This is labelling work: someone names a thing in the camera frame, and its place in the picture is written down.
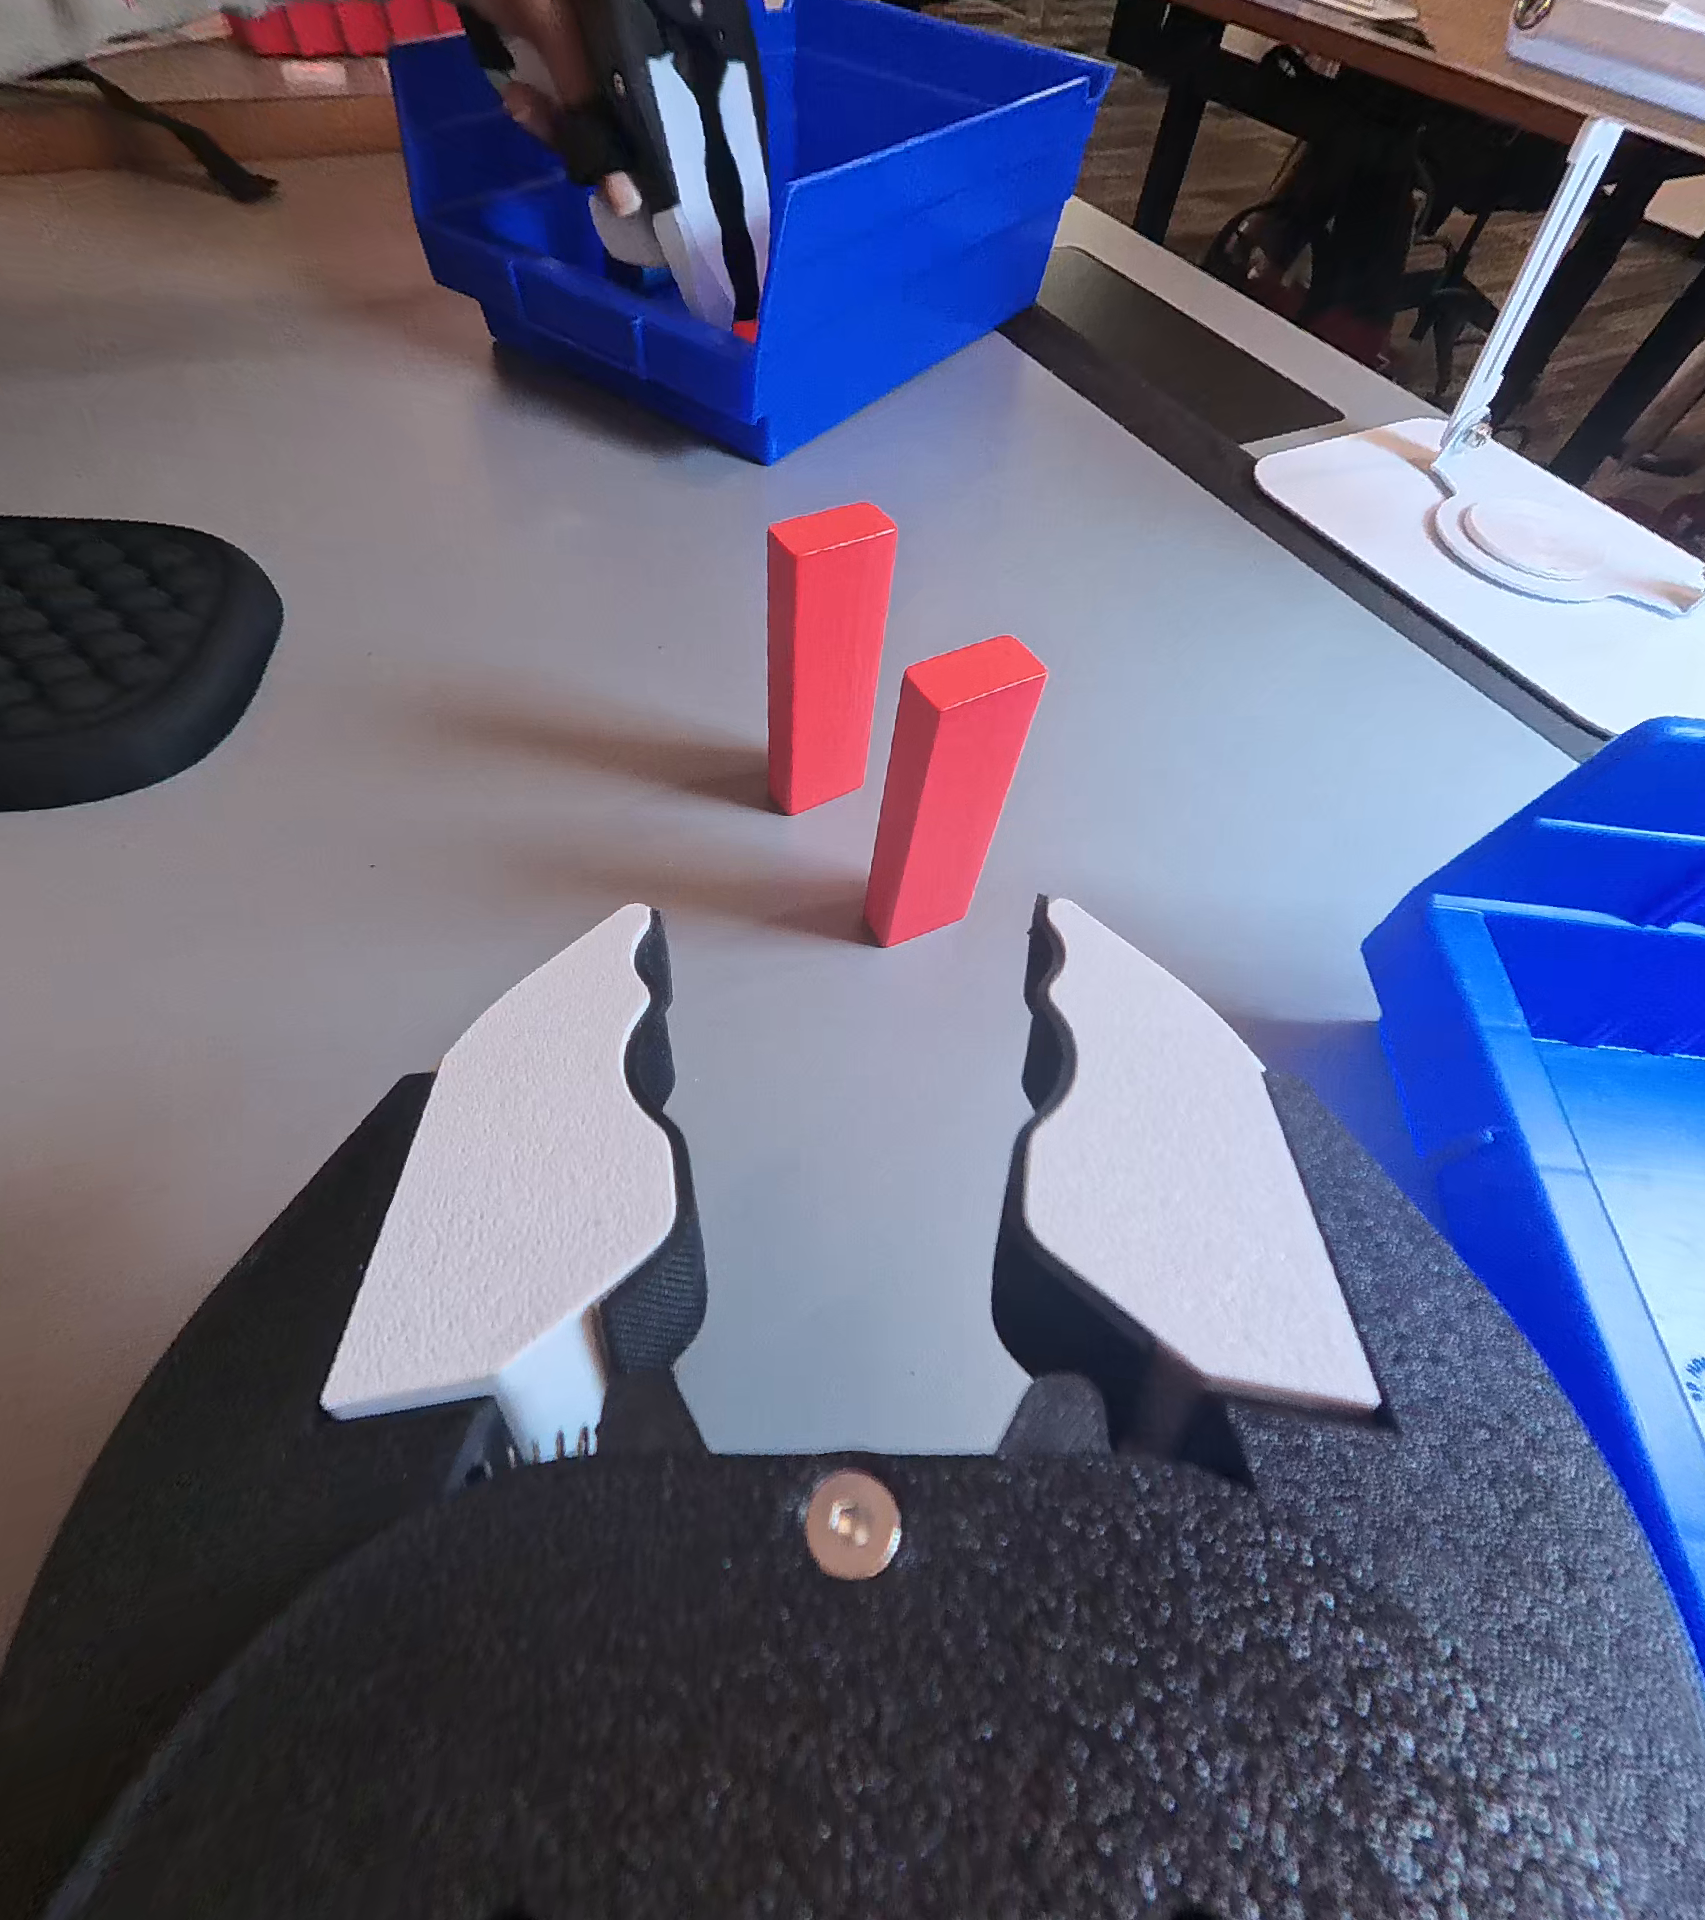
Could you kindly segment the red plastic crate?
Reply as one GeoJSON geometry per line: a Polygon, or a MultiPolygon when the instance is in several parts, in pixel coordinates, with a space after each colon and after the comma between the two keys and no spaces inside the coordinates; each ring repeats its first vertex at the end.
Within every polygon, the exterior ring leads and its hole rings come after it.
{"type": "Polygon", "coordinates": [[[263,61],[387,56],[396,44],[457,37],[452,4],[221,4],[230,37],[263,61]]]}

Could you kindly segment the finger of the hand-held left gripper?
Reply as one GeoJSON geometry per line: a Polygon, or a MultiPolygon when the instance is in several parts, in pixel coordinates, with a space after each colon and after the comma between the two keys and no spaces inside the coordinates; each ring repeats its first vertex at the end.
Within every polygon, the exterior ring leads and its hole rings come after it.
{"type": "Polygon", "coordinates": [[[672,53],[648,61],[651,98],[657,105],[663,158],[672,191],[651,214],[655,235],[687,310],[731,331],[737,320],[737,288],[725,264],[725,228],[712,183],[712,162],[730,158],[715,88],[687,80],[672,53]]]}
{"type": "Polygon", "coordinates": [[[770,270],[770,137],[763,56],[754,29],[712,29],[716,132],[712,198],[731,322],[758,322],[770,270]]]}

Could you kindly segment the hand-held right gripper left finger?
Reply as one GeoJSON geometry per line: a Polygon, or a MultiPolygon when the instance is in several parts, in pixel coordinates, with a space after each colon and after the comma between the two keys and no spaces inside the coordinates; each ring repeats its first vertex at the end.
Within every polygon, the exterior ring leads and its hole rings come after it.
{"type": "Polygon", "coordinates": [[[461,1033],[319,1388],[331,1418],[491,1401],[518,1455],[591,1455],[615,1379],[676,1369],[708,1291],[669,1007],[663,921],[625,906],[461,1033]]]}

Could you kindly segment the person's left hand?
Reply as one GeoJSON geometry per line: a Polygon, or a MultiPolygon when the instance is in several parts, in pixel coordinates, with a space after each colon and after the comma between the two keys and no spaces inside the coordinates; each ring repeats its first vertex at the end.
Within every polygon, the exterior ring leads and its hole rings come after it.
{"type": "Polygon", "coordinates": [[[507,116],[599,186],[619,217],[646,208],[579,4],[457,4],[457,19],[507,116]]]}

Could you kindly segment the blue plastic bin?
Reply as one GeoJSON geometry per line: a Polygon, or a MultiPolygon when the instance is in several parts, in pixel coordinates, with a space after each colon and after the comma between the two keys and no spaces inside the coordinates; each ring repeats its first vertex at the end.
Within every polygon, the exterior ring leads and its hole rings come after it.
{"type": "Polygon", "coordinates": [[[1705,724],[1611,740],[1363,956],[1447,1234],[1608,1455],[1705,1672],[1705,724]]]}
{"type": "Polygon", "coordinates": [[[1111,68],[894,4],[751,13],[770,123],[754,341],[606,276],[585,191],[466,40],[397,43],[390,88],[427,265],[494,343],[769,467],[1037,303],[1111,68]]]}

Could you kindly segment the white document stand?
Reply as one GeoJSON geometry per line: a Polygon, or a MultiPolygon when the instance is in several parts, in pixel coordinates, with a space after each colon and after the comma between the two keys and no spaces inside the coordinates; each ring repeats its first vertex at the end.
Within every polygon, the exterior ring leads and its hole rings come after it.
{"type": "MultiPolygon", "coordinates": [[[[1508,53],[1705,129],[1705,4],[1518,4],[1508,53]]],[[[1596,738],[1705,721],[1705,565],[1497,443],[1490,407],[1629,129],[1591,116],[1447,420],[1269,453],[1257,489],[1596,738]]]]}

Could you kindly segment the red rectangular wooden block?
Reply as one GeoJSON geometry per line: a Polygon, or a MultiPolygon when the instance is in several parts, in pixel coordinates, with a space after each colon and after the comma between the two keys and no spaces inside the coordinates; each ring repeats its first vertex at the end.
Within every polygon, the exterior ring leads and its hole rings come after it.
{"type": "Polygon", "coordinates": [[[799,816],[866,780],[896,522],[849,503],[769,528],[769,785],[799,816]]]}
{"type": "Polygon", "coordinates": [[[882,948],[970,910],[1045,679],[1015,635],[906,668],[863,898],[882,948]]]}

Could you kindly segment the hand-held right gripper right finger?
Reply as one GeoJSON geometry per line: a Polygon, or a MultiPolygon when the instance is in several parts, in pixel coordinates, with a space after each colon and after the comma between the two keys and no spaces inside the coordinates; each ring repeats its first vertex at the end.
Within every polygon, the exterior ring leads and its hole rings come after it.
{"type": "Polygon", "coordinates": [[[1387,1391],[1263,1059],[1091,910],[1040,895],[1030,1118],[1014,1145],[991,1322],[1091,1449],[1238,1455],[1229,1407],[1381,1428],[1387,1391]]]}

